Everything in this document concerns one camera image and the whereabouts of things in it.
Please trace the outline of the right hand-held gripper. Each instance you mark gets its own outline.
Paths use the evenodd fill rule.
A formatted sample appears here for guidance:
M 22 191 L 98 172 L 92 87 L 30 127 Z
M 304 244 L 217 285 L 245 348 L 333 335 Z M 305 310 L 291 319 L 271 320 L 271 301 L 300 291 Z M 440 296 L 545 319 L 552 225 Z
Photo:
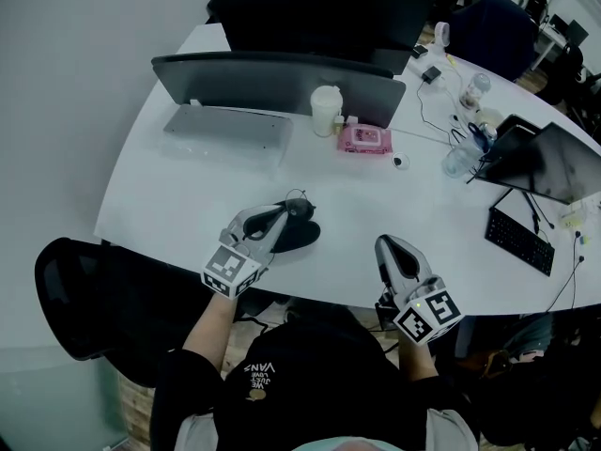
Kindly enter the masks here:
M 376 240 L 375 254 L 384 285 L 375 303 L 382 330 L 397 329 L 422 346 L 464 318 L 443 279 L 416 247 L 384 234 Z

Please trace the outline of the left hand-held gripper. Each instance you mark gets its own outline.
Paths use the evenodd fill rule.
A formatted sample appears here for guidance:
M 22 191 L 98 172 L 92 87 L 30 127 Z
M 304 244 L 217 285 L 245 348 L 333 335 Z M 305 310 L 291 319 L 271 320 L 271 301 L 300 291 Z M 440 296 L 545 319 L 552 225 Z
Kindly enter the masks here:
M 295 211 L 285 203 L 240 211 L 201 271 L 202 283 L 229 300 L 255 283 L 274 254 L 295 249 Z

